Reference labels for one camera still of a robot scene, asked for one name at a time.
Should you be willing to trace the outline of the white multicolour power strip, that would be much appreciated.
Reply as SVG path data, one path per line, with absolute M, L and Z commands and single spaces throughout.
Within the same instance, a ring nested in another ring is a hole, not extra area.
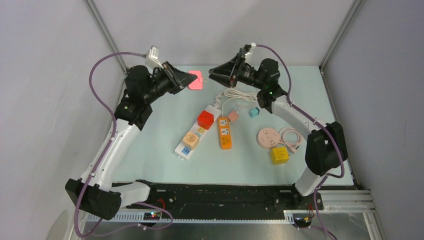
M 209 130 L 206 130 L 202 127 L 199 127 L 199 125 L 197 124 L 197 118 L 196 118 L 194 124 L 188 130 L 188 132 L 193 132 L 199 136 L 199 144 L 194 150 L 190 150 L 189 148 L 183 145 L 183 142 L 182 142 L 183 139 L 182 139 L 174 150 L 174 153 L 177 154 L 177 157 L 180 160 L 188 160 L 193 155 L 193 152 L 199 148 L 201 142 L 205 139 L 208 132 L 216 128 L 217 119 L 218 117 L 221 116 L 222 111 L 219 108 L 216 108 L 212 105 L 208 105 L 204 110 L 214 115 L 214 123 L 212 124 Z

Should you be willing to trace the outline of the pink round power strip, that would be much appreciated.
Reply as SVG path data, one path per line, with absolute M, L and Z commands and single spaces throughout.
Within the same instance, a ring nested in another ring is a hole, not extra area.
M 256 137 L 257 143 L 263 149 L 270 150 L 281 143 L 279 133 L 270 127 L 261 129 Z

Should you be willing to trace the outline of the pink plug adapter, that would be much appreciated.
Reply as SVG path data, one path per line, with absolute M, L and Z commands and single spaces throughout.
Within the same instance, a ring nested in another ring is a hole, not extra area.
M 188 73 L 196 76 L 196 79 L 188 85 L 188 89 L 191 91 L 203 90 L 206 80 L 202 72 L 199 70 L 190 70 Z

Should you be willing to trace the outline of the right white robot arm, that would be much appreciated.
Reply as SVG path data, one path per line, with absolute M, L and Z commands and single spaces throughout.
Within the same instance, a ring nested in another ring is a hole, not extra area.
M 343 127 L 337 121 L 328 123 L 313 117 L 297 106 L 290 92 L 283 90 L 279 83 L 281 73 L 276 60 L 265 58 L 254 68 L 247 59 L 248 53 L 240 51 L 228 62 L 211 68 L 209 78 L 228 88 L 237 83 L 257 88 L 259 107 L 286 121 L 306 140 L 306 168 L 290 195 L 291 204 L 303 209 L 310 203 L 310 195 L 327 177 L 343 178 L 345 175 L 344 162 L 348 153 Z

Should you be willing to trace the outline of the yellow cube socket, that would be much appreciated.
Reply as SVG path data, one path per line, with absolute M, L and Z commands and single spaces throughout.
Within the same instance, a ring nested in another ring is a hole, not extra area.
M 272 148 L 270 150 L 270 157 L 273 165 L 286 164 L 290 159 L 290 155 L 285 146 Z

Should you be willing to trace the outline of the red cube socket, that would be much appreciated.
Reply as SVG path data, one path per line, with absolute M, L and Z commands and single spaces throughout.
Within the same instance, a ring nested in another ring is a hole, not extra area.
M 196 120 L 198 126 L 205 130 L 209 130 L 215 121 L 214 115 L 206 110 L 203 110 Z

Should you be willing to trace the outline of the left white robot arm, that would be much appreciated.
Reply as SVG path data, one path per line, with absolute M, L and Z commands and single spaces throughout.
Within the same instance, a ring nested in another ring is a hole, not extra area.
M 157 204 L 158 195 L 150 190 L 149 185 L 135 181 L 113 187 L 113 176 L 153 112 L 152 103 L 165 93 L 179 93 L 197 78 L 168 62 L 155 67 L 152 72 L 144 65 L 128 69 L 124 95 L 114 112 L 115 121 L 103 149 L 79 179 L 70 178 L 65 184 L 65 190 L 78 210 L 110 220 L 120 208 L 136 202 L 145 208 Z

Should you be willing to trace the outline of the beige dragon cube adapter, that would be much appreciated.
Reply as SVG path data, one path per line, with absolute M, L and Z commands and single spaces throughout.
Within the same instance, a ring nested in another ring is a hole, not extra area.
M 200 137 L 191 131 L 188 131 L 182 139 L 182 144 L 190 150 L 194 150 L 198 146 L 199 142 Z

